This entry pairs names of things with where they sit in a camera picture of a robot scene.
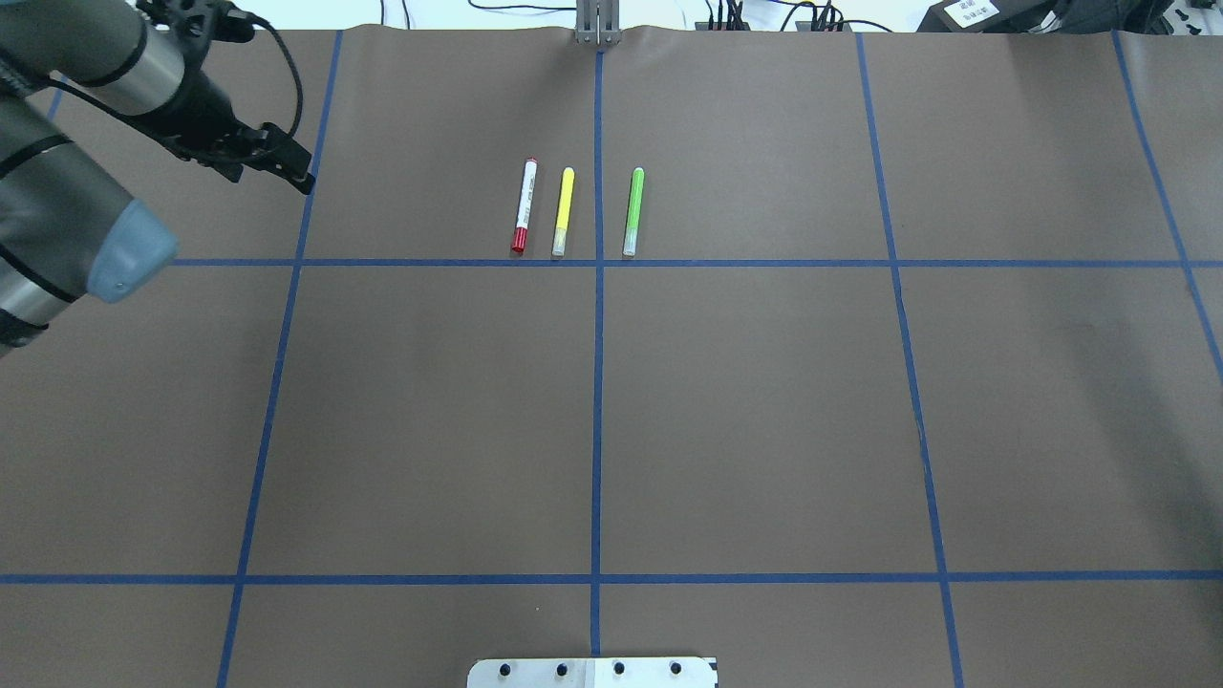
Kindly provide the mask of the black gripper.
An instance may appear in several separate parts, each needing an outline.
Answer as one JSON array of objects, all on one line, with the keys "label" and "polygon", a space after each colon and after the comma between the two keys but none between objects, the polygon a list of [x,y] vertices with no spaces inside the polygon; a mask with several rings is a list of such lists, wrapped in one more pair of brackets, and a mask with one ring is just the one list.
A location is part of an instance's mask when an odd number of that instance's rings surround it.
[{"label": "black gripper", "polygon": [[183,161],[199,161],[238,182],[242,165],[283,178],[302,196],[309,196],[317,178],[311,174],[311,152],[279,126],[264,122],[259,130],[234,114],[230,97],[210,81],[187,81],[158,106],[158,139]]}]

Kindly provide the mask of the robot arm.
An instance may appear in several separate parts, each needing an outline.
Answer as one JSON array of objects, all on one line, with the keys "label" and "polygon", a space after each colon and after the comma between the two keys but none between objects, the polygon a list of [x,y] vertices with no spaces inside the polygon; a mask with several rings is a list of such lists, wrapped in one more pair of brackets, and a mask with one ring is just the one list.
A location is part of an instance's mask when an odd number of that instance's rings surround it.
[{"label": "robot arm", "polygon": [[[26,347],[75,301],[126,299],[179,255],[144,200],[39,112],[60,90],[238,183],[246,170],[311,193],[311,153],[296,134],[303,83],[279,31],[231,1],[5,1],[2,4],[1,341]],[[241,122],[203,65],[215,42],[272,35],[294,81],[287,130]]]}]

